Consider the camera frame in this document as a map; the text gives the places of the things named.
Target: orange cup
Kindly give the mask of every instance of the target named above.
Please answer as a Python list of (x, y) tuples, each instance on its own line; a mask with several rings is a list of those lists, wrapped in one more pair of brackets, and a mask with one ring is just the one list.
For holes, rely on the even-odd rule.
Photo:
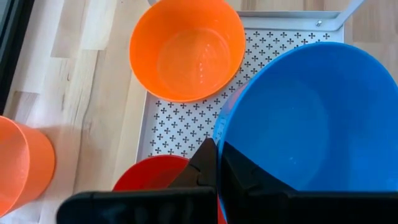
[(244, 56), (244, 36), (238, 14), (224, 0), (161, 0), (132, 33), (131, 67), (159, 98), (201, 100), (234, 77)]
[(36, 199), (54, 167), (54, 150), (44, 134), (0, 116), (0, 217)]

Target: blue plastic bowl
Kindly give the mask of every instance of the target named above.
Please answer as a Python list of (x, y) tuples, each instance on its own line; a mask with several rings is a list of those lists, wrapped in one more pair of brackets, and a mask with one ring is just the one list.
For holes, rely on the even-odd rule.
[(398, 190), (398, 89), (355, 47), (281, 55), (224, 105), (214, 138), (296, 190)]

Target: metal tray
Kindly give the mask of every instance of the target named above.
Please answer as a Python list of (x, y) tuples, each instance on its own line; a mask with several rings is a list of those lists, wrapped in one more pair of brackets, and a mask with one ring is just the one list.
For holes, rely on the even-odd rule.
[(218, 94), (195, 103), (171, 103), (148, 93), (137, 161), (162, 154), (191, 158), (203, 140), (213, 135), (218, 113), (229, 95), (271, 60), (305, 44), (344, 42), (344, 26), (333, 30), (331, 22), (341, 14), (239, 12), (246, 31), (246, 53), (234, 79)]

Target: black object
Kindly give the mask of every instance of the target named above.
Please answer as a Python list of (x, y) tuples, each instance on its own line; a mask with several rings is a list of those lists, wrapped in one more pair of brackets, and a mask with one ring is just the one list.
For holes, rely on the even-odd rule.
[[(216, 223), (217, 148), (206, 139), (168, 189), (89, 192), (62, 204), (63, 223)], [(299, 192), (225, 143), (220, 195), (228, 223), (396, 223), (398, 194)]]
[(7, 0), (0, 24), (0, 114), (3, 114), (34, 0)]

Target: wood grain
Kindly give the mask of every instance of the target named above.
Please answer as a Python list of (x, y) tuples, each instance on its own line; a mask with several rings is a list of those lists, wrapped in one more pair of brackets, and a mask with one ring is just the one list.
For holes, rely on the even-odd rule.
[[(227, 0), (236, 10), (344, 9), (349, 0)], [(36, 0), (6, 116), (39, 128), (57, 153), (38, 200), (0, 223), (55, 223), (82, 190), (110, 190), (136, 160), (146, 91), (131, 72), (131, 32), (146, 0)], [(398, 1), (368, 0), (346, 23), (346, 42), (375, 56), (398, 80)]]

